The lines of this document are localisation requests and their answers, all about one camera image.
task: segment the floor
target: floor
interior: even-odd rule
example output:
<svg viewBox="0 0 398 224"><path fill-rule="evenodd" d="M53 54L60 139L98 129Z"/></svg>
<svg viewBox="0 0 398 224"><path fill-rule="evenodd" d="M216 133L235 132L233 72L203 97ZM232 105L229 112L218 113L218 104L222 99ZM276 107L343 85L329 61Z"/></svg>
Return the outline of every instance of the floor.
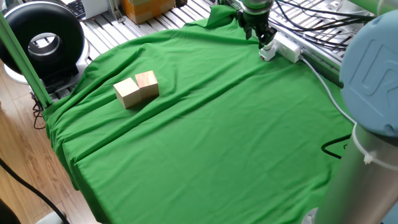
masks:
<svg viewBox="0 0 398 224"><path fill-rule="evenodd" d="M53 152L45 129L33 128L32 107L26 85L12 81L0 61L0 157L28 183L39 189L72 224L95 221L85 199L76 191ZM45 125L42 118L38 126ZM0 198L15 212L22 224L34 224L52 212L32 192L0 168Z"/></svg>

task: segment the keyboard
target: keyboard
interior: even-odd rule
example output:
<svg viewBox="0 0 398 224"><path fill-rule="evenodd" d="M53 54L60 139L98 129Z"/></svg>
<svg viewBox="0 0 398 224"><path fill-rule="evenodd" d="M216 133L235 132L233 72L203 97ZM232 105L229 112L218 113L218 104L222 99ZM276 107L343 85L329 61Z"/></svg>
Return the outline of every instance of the keyboard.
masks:
<svg viewBox="0 0 398 224"><path fill-rule="evenodd" d="M81 19L86 16L85 8L81 0L73 1L66 5L66 7L76 16L76 18Z"/></svg>

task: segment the cardboard box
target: cardboard box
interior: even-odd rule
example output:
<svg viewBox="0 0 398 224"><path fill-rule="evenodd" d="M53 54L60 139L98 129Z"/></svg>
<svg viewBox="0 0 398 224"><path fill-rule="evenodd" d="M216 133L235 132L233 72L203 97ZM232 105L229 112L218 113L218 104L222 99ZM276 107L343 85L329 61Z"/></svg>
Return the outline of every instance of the cardboard box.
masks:
<svg viewBox="0 0 398 224"><path fill-rule="evenodd" d="M136 24L143 23L175 6L175 0L122 0L123 11Z"/></svg>

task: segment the power strip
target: power strip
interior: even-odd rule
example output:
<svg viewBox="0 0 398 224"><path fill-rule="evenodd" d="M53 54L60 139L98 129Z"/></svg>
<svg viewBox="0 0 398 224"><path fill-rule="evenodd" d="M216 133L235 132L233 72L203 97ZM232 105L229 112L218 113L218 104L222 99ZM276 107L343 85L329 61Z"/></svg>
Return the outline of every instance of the power strip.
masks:
<svg viewBox="0 0 398 224"><path fill-rule="evenodd" d="M260 49L259 54L263 60L269 61L275 56L276 52L292 63L296 63L300 59L301 48L295 42L278 32L269 45Z"/></svg>

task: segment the green tablecloth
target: green tablecloth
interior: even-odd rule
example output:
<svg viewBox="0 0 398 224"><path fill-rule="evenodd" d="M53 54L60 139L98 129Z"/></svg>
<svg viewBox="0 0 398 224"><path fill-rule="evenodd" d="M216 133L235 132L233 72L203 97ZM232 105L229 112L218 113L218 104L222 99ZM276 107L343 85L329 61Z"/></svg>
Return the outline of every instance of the green tablecloth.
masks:
<svg viewBox="0 0 398 224"><path fill-rule="evenodd" d="M338 165L320 146L352 124L304 63L262 61L234 13L115 47L45 110L98 221L292 224L320 203ZM160 96L124 110L113 84L148 70Z"/></svg>

